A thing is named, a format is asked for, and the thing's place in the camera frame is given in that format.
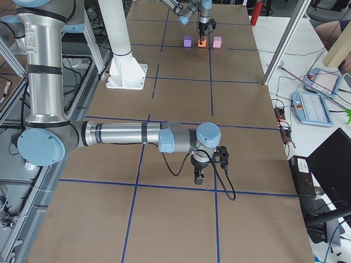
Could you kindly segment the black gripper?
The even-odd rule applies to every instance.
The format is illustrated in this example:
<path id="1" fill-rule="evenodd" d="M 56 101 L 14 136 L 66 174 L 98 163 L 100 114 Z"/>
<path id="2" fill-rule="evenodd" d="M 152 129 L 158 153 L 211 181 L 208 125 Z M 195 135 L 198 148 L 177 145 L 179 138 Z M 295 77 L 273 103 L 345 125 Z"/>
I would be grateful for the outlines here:
<path id="1" fill-rule="evenodd" d="M 204 34 L 206 33 L 206 30 L 207 30 L 207 24 L 199 22 L 198 23 L 198 30 L 199 30 L 199 34 L 200 34 L 200 42 L 203 42 L 205 40 Z"/>
<path id="2" fill-rule="evenodd" d="M 194 166 L 194 183 L 195 185 L 202 185 L 205 178 L 203 169 L 208 166 L 208 163 L 197 161 L 193 156 L 191 156 L 190 161 Z"/>

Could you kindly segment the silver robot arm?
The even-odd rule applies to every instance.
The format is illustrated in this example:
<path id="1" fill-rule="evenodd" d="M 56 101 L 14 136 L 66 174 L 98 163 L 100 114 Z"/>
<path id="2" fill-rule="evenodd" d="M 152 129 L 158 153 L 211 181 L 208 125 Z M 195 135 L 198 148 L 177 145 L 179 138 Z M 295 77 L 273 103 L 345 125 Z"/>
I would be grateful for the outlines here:
<path id="1" fill-rule="evenodd" d="M 197 129 L 186 129 L 178 122 L 166 123 L 93 123 L 73 122 L 64 111 L 63 63 L 61 32 L 71 19 L 84 11 L 79 1 L 13 1 L 16 4 L 15 22 L 24 25 L 31 108 L 25 118 L 25 130 L 19 135 L 17 148 L 21 156 L 37 166 L 60 162 L 67 153 L 94 144 L 154 144 L 162 153 L 187 152 L 194 166 L 194 182 L 203 183 L 203 169 L 214 166 L 219 156 L 221 131 L 213 123 L 205 122 Z M 189 1 L 187 7 L 178 1 L 162 1 L 185 25 L 199 13 L 200 43 L 205 30 L 216 22 L 211 19 L 212 1 Z M 113 53 L 107 88 L 142 90 L 147 64 L 139 64 L 132 54 L 122 1 L 98 1 L 106 33 Z"/>
<path id="2" fill-rule="evenodd" d="M 178 21 L 182 25 L 186 25 L 190 19 L 198 13 L 197 30 L 199 34 L 198 46 L 204 47 L 206 36 L 210 33 L 206 33 L 209 25 L 212 26 L 212 30 L 216 29 L 216 21 L 211 18 L 210 12 L 212 9 L 212 1 L 189 1 L 189 4 L 184 7 L 181 3 L 176 0 L 164 0 L 164 3 L 169 10 L 171 10 L 177 17 Z"/>

